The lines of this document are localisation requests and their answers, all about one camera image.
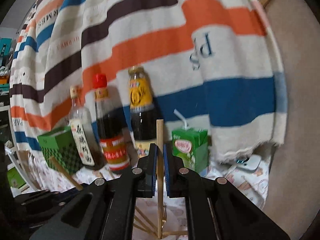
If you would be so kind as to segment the wooden chopstick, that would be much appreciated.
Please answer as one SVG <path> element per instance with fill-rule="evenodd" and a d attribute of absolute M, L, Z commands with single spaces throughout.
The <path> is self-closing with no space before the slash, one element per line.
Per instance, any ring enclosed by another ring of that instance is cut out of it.
<path fill-rule="evenodd" d="M 162 209 L 162 223 L 161 223 L 161 229 L 163 230 L 164 224 L 167 221 L 167 206 L 163 205 Z"/>
<path fill-rule="evenodd" d="M 134 216 L 135 218 L 135 222 L 137 222 L 139 225 L 136 225 L 135 224 L 135 227 L 150 234 L 150 235 L 153 235 L 154 237 L 157 238 L 157 235 L 156 233 L 150 228 L 148 227 L 140 218 L 138 218 L 136 215 Z"/>
<path fill-rule="evenodd" d="M 163 181 L 164 181 L 164 164 L 163 164 L 163 119 L 156 121 L 157 130 L 157 237 L 162 238 L 162 219 L 163 219 Z"/>
<path fill-rule="evenodd" d="M 143 217 L 143 219 L 150 224 L 150 226 L 154 229 L 154 230 L 158 230 L 157 226 L 140 210 L 139 207 L 135 207 L 135 210 Z"/>
<path fill-rule="evenodd" d="M 167 236 L 184 236 L 188 235 L 187 230 L 182 230 L 182 231 L 163 231 L 162 236 L 167 237 Z"/>
<path fill-rule="evenodd" d="M 84 188 L 78 182 L 76 182 L 72 176 L 59 164 L 59 162 L 55 159 L 54 156 L 50 156 L 50 162 L 55 166 L 55 168 L 63 174 L 63 176 L 73 185 L 78 191 L 82 191 Z"/>

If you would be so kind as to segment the green milk drink carton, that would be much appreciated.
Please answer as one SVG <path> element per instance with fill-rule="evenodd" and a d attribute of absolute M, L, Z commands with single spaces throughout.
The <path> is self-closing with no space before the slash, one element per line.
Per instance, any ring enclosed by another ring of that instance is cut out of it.
<path fill-rule="evenodd" d="M 183 160 L 184 166 L 201 176 L 208 173 L 208 131 L 189 127 L 186 118 L 174 109 L 174 114 L 183 122 L 181 128 L 172 130 L 172 154 Z"/>

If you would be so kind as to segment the oyster sauce bottle yellow label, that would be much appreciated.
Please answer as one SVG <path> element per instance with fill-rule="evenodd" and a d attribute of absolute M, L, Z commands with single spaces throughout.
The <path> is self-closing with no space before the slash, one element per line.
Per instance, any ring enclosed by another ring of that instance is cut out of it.
<path fill-rule="evenodd" d="M 128 74 L 131 128 L 138 157 L 142 158 L 149 155 L 150 144 L 157 142 L 157 109 L 144 68 L 134 66 Z"/>

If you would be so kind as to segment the clear cooking wine bottle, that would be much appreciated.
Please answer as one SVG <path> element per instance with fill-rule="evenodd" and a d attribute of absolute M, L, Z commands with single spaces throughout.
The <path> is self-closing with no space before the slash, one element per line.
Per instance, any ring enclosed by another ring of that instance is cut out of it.
<path fill-rule="evenodd" d="M 74 138 L 82 164 L 90 170 L 97 171 L 104 165 L 104 158 L 94 136 L 89 109 L 80 103 L 78 86 L 71 86 L 72 101 L 69 113 L 69 127 Z"/>

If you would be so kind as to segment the red cap vinegar bottle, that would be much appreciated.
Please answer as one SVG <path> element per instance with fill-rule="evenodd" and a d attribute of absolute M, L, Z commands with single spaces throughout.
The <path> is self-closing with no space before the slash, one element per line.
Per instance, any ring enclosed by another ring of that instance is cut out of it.
<path fill-rule="evenodd" d="M 109 96 L 106 75 L 95 74 L 93 85 L 99 143 L 110 171 L 122 174 L 131 166 L 123 135 L 123 117 L 116 111 Z"/>

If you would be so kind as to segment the green checkered box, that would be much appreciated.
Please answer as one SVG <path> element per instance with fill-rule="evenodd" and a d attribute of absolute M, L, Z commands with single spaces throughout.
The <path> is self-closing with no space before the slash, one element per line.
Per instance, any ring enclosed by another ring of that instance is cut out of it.
<path fill-rule="evenodd" d="M 57 171 L 55 165 L 50 161 L 51 156 L 70 175 L 75 174 L 83 167 L 69 126 L 56 128 L 39 135 L 37 139 L 49 168 Z"/>

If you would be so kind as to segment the white electronic device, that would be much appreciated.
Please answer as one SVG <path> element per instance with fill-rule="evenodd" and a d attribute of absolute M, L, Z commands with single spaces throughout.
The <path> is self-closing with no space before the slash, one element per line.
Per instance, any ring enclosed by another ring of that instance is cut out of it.
<path fill-rule="evenodd" d="M 236 159 L 234 165 L 241 170 L 252 173 L 257 170 L 261 160 L 262 158 L 260 155 L 253 154 L 250 157 Z"/>

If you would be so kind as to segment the striped hanging blanket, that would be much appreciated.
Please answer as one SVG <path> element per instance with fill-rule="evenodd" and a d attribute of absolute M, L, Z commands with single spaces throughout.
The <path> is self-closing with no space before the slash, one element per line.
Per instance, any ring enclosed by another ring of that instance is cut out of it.
<path fill-rule="evenodd" d="M 93 110 L 98 73 L 129 127 L 133 66 L 144 67 L 167 129 L 180 111 L 211 134 L 217 161 L 284 143 L 284 67 L 258 0 L 36 0 L 11 67 L 18 149 L 42 157 L 37 137 L 66 120 L 72 85 Z"/>

